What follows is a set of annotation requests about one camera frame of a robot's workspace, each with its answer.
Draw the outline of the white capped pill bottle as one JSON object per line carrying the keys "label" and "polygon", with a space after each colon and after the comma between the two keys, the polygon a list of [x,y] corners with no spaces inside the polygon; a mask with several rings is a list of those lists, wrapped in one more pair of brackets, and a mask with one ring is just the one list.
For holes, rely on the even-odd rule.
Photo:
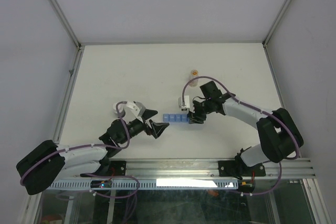
{"label": "white capped pill bottle", "polygon": [[125,104],[123,102],[113,104],[112,106],[113,113],[123,118],[125,116],[124,105]]}

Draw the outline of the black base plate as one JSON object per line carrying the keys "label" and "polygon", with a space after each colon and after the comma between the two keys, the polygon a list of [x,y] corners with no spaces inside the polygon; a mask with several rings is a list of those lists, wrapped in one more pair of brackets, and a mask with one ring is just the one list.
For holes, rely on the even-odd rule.
{"label": "black base plate", "polygon": [[218,172],[220,177],[265,177],[266,170],[262,163],[248,167],[234,160],[218,161]]}
{"label": "black base plate", "polygon": [[95,172],[80,174],[80,177],[111,177],[124,176],[126,172],[126,161],[110,160],[100,162],[100,166]]}

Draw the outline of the blue weekly pill organizer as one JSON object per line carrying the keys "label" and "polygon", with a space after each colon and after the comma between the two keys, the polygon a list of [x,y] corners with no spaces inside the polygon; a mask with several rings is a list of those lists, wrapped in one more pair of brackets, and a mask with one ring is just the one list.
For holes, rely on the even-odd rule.
{"label": "blue weekly pill organizer", "polygon": [[188,123],[187,114],[163,114],[163,122]]}

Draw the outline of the left aluminium frame post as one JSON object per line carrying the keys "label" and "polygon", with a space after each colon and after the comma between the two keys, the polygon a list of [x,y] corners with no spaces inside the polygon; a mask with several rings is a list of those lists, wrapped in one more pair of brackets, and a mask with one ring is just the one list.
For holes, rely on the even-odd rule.
{"label": "left aluminium frame post", "polygon": [[63,28],[65,29],[67,35],[71,39],[72,43],[75,45],[77,50],[82,49],[82,43],[78,39],[77,35],[75,34],[73,28],[70,25],[70,22],[68,21],[64,11],[62,10],[60,4],[57,0],[48,0],[52,9],[54,10],[56,16],[58,17],[60,23],[62,24]]}

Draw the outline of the aluminium mounting rail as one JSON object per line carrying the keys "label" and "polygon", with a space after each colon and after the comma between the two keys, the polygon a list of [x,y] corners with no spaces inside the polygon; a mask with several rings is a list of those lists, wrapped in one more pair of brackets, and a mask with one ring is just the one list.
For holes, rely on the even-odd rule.
{"label": "aluminium mounting rail", "polygon": [[[195,179],[234,179],[236,161],[232,158],[198,159],[112,159],[126,175],[139,179],[155,178],[195,178]],[[278,163],[268,162],[246,168],[242,179],[255,175],[257,180],[276,179],[282,171],[282,179],[314,179],[316,173],[309,159],[284,160]]]}

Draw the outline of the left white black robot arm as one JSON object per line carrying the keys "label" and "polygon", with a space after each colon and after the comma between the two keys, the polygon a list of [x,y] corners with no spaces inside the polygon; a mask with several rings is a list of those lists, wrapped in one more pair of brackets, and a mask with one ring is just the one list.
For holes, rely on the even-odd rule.
{"label": "left white black robot arm", "polygon": [[17,163],[20,184],[29,195],[35,195],[69,177],[117,175],[110,158],[127,148],[130,140],[140,133],[158,138],[169,126],[168,122],[157,123],[151,119],[157,113],[146,109],[144,115],[128,123],[118,117],[99,137],[99,143],[67,146],[43,141]]}

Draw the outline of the clear bottle with orange pills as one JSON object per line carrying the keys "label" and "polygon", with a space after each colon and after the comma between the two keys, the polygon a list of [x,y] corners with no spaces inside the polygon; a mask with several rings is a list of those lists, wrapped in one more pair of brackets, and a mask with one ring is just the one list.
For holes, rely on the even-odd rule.
{"label": "clear bottle with orange pills", "polygon": [[198,85],[198,79],[196,79],[196,77],[198,77],[198,71],[195,69],[191,70],[189,83],[190,87],[196,87]]}

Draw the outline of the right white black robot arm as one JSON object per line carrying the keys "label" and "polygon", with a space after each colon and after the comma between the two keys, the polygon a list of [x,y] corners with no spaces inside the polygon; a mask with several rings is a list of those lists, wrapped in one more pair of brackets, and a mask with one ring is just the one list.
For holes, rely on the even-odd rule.
{"label": "right white black robot arm", "polygon": [[235,157],[235,171],[247,175],[255,165],[264,162],[280,163],[299,156],[304,140],[289,112],[284,108],[264,110],[248,104],[231,92],[222,93],[214,81],[200,86],[203,101],[193,101],[193,111],[188,111],[190,124],[203,124],[207,115],[219,113],[236,118],[255,128],[259,144],[241,150]]}

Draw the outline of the right aluminium frame post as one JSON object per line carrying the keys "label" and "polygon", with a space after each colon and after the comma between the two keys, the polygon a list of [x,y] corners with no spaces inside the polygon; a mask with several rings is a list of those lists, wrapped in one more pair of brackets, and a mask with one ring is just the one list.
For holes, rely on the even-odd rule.
{"label": "right aluminium frame post", "polygon": [[267,35],[265,36],[265,38],[262,41],[262,45],[264,48],[267,47],[268,43],[270,42],[272,36],[274,35],[277,27],[279,26],[282,18],[284,17],[284,15],[286,14],[287,9],[289,8],[289,6],[291,5],[293,0],[284,0],[284,2],[282,3],[279,12],[277,13],[275,20],[272,22]]}

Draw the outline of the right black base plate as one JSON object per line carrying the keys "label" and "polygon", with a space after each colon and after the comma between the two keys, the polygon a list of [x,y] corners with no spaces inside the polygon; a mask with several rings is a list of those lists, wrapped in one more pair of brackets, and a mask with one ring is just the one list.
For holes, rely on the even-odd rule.
{"label": "right black base plate", "polygon": [[218,161],[218,172],[220,177],[265,177],[266,170],[262,163],[248,167],[234,160]]}

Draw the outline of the aluminium frame post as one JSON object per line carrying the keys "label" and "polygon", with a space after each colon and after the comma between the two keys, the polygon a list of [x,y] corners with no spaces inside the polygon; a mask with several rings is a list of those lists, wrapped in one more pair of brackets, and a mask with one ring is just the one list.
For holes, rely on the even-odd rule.
{"label": "aluminium frame post", "polygon": [[268,43],[270,42],[272,36],[274,35],[277,27],[279,26],[282,18],[284,17],[284,15],[286,14],[287,9],[289,8],[289,6],[291,5],[293,0],[284,0],[284,2],[282,3],[279,12],[277,13],[275,20],[272,22],[267,35],[265,36],[265,38],[262,41],[262,45],[264,48],[267,47]]}
{"label": "aluminium frame post", "polygon": [[64,11],[62,10],[60,4],[57,0],[48,0],[52,9],[54,10],[56,16],[58,17],[60,23],[62,24],[63,28],[65,29],[67,35],[71,39],[72,43],[75,45],[77,50],[82,49],[82,43],[78,39],[77,35],[75,34],[73,28],[70,25],[70,22],[68,21]]}

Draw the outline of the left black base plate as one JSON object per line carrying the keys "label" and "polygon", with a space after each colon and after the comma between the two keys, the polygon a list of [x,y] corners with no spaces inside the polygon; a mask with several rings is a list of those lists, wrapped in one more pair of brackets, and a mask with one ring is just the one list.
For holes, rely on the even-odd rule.
{"label": "left black base plate", "polygon": [[80,174],[80,177],[111,177],[124,176],[126,172],[126,161],[110,160],[100,162],[100,166],[95,172]]}

